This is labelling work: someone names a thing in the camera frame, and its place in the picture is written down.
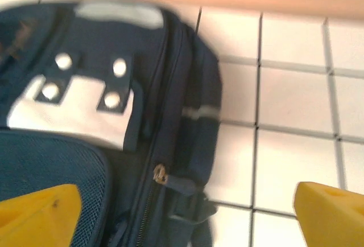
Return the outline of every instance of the tiled floor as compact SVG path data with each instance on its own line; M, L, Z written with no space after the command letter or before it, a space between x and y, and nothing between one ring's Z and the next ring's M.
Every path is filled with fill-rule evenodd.
M164 5L221 61L214 246L305 246L297 182L364 194L364 23Z

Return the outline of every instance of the white circle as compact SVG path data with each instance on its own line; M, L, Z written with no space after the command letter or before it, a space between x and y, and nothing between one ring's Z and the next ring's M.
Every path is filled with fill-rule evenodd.
M48 83L42 89L42 94L45 98L52 100L59 94L59 88L55 83Z
M113 69L114 69L114 75L116 77L124 76L124 74L126 73L126 62L125 62L125 60L122 59L122 58L118 58L117 60L115 60L114 65L113 65Z
M72 66L72 59L65 52L57 54L55 60L56 60L57 66L62 71L65 71L65 70L69 69Z
M120 96L117 92L109 92L105 95L105 105L109 109L116 108L120 103Z

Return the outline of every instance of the metal zipper pull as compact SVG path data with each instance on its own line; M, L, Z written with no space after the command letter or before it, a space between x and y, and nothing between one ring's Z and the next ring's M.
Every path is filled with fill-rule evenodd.
M165 166L162 164L155 167L153 180L185 196L191 196L197 191L197 186L193 180L168 175Z

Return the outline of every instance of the yellow object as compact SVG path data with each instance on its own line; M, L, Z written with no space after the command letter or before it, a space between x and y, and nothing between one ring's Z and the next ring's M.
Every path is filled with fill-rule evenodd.
M308 247L364 246L364 195L302 182L294 207Z
M66 247L75 232L81 197L72 184L0 202L0 247Z

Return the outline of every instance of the navy blue backpack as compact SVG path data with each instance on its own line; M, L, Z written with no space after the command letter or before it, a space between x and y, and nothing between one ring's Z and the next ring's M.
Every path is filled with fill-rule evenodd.
M212 246L218 61L134 1L0 12L0 200L78 186L71 246Z

